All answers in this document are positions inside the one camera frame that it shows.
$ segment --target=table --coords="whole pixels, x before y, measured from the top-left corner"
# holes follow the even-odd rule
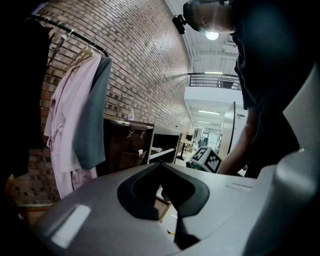
[[[181,142],[183,143],[181,155],[178,155],[176,158],[184,161],[186,159],[182,155],[184,154],[185,146],[186,146],[186,144],[192,145],[193,143],[189,140],[186,140],[186,139],[182,139]]]

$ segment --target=fluorescent light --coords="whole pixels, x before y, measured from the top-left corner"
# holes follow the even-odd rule
[[[218,112],[210,112],[210,111],[205,111],[205,110],[199,110],[199,112],[220,115],[220,113],[218,113]]]
[[[216,32],[207,32],[205,33],[206,38],[209,40],[216,40],[219,37],[219,33]]]
[[[222,72],[216,72],[216,71],[206,71],[205,74],[214,74],[214,75],[223,75]]]

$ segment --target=man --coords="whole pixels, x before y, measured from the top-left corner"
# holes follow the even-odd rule
[[[248,164],[245,176],[257,178],[263,167],[299,149],[283,110],[316,59],[318,49],[311,52],[306,40],[316,31],[312,12],[310,6],[286,0],[184,4],[183,15],[193,29],[230,33],[239,51],[235,71],[247,121],[237,145],[221,163],[220,174],[237,175]]]

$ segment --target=black railing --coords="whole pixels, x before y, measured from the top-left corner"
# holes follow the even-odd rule
[[[219,87],[241,91],[237,75],[218,73],[188,73],[189,86],[192,87]]]

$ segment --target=gray garment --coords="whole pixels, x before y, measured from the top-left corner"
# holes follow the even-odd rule
[[[104,111],[112,60],[101,56],[91,92],[83,106],[73,139],[73,150],[81,168],[89,170],[106,160],[104,147]]]

